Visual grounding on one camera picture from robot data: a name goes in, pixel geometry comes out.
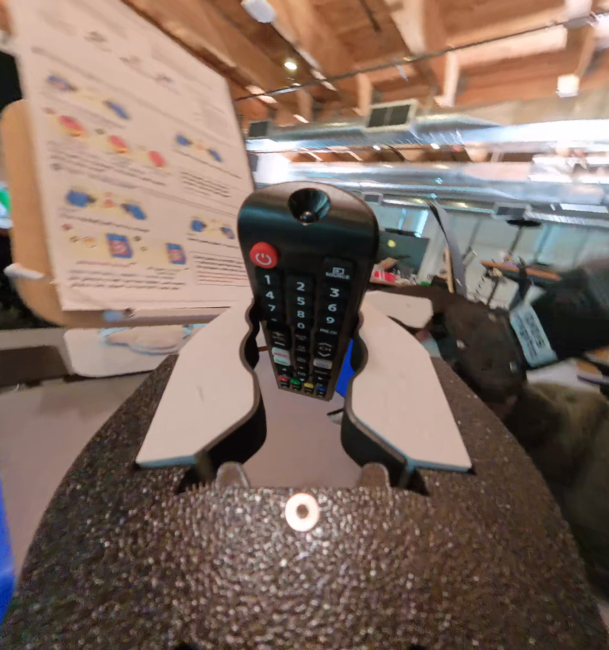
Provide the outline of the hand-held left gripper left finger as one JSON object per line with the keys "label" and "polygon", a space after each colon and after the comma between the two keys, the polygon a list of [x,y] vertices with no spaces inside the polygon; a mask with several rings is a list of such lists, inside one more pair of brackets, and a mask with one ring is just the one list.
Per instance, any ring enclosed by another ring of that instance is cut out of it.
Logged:
{"label": "hand-held left gripper left finger", "polygon": [[266,439],[259,360],[259,321],[237,304],[183,346],[135,459],[141,468],[245,463]]}

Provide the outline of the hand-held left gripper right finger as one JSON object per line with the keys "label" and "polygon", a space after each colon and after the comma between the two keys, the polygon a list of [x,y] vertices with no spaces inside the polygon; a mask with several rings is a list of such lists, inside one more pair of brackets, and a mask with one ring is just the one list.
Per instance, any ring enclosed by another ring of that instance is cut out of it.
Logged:
{"label": "hand-held left gripper right finger", "polygon": [[406,469],[469,471],[472,461],[429,353],[389,316],[360,309],[345,412],[361,433]]}

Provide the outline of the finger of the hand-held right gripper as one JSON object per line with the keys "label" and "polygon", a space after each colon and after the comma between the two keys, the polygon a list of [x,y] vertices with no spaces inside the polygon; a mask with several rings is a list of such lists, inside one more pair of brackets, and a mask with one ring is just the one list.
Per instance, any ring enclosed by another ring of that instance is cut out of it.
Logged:
{"label": "finger of the hand-held right gripper", "polygon": [[367,304],[408,329],[425,329],[434,316],[431,300],[423,297],[372,290]]}

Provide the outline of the black remote control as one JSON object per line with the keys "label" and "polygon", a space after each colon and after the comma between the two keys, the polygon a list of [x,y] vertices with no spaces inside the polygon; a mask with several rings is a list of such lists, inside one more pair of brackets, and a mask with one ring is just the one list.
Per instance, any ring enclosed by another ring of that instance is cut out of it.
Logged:
{"label": "black remote control", "polygon": [[237,239],[279,389],[333,397],[379,235],[371,207],[333,185],[278,183],[244,200]]}

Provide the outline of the person's right forearm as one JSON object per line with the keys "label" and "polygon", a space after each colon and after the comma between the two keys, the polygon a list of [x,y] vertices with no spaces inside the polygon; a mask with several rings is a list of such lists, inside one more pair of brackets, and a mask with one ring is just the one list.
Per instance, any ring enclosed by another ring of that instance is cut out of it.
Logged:
{"label": "person's right forearm", "polygon": [[609,401],[600,392],[527,383],[504,422],[548,484],[590,581],[609,598]]}

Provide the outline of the grey leaning panel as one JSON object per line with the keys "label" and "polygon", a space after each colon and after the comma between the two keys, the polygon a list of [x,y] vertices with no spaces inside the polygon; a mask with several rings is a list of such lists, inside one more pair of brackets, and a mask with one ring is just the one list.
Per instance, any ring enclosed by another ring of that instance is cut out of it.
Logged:
{"label": "grey leaning panel", "polygon": [[452,232],[449,216],[445,209],[434,200],[428,199],[427,204],[435,217],[439,229],[445,238],[443,253],[443,268],[449,290],[463,298],[467,298],[467,283],[465,265],[457,240]]}

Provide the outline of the black standing desk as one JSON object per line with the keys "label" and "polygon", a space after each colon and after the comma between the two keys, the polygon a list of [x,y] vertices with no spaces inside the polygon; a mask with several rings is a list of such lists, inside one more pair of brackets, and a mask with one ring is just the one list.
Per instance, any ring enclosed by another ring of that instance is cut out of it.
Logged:
{"label": "black standing desk", "polygon": [[532,289],[545,290],[562,279],[560,272],[542,265],[526,264],[523,259],[519,259],[517,263],[481,260],[480,264],[484,269],[483,279],[493,282],[490,295],[485,302],[487,307],[492,309],[495,308],[493,301],[502,280],[509,280],[517,285],[516,292],[506,307],[508,310],[512,310],[528,299]]}

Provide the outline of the ceiling air vent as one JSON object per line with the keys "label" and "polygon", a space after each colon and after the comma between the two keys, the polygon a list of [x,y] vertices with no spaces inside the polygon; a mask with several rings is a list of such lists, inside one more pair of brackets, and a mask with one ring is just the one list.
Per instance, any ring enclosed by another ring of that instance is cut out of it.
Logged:
{"label": "ceiling air vent", "polygon": [[377,103],[371,106],[365,130],[374,132],[407,130],[415,121],[419,101]]}

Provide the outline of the printed instruction sheet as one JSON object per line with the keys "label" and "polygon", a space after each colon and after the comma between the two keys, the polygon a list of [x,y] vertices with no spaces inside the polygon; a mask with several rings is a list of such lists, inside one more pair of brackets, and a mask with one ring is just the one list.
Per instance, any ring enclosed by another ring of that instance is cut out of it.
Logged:
{"label": "printed instruction sheet", "polygon": [[250,296],[253,190],[227,81],[121,1],[9,1],[65,311]]}

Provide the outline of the white ceiling device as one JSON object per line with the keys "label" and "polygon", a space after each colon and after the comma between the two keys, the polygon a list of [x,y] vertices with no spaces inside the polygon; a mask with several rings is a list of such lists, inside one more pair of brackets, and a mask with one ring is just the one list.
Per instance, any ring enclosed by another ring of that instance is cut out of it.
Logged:
{"label": "white ceiling device", "polygon": [[243,0],[241,6],[253,20],[259,23],[270,24],[275,20],[276,11],[269,1]]}

